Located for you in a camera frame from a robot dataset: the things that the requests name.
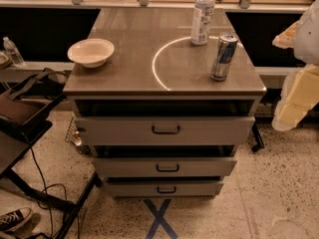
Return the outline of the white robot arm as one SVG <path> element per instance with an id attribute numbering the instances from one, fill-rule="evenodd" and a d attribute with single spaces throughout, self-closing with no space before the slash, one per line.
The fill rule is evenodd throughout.
<path id="1" fill-rule="evenodd" d="M 298 21 L 277 35 L 272 44 L 292 48 L 294 57 L 305 63 L 297 73 L 285 78 L 272 127 L 291 130 L 319 104 L 319 0 L 315 0 Z"/>

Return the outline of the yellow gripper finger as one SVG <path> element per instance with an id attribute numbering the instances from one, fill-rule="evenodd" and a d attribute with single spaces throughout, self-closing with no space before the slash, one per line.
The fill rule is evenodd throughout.
<path id="1" fill-rule="evenodd" d="M 278 131 L 291 130 L 319 103 L 319 67 L 307 65 L 285 78 L 281 100 L 278 102 L 272 127 Z"/>
<path id="2" fill-rule="evenodd" d="M 286 30 L 277 35 L 273 39 L 272 45 L 281 49 L 293 48 L 297 25 L 298 22 L 294 22 Z"/>

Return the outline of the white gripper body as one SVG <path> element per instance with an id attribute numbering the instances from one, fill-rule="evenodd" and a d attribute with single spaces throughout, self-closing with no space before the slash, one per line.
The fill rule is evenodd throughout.
<path id="1" fill-rule="evenodd" d="M 310 65 L 295 77 L 279 120 L 283 123 L 299 123 L 319 103 L 319 66 Z"/>

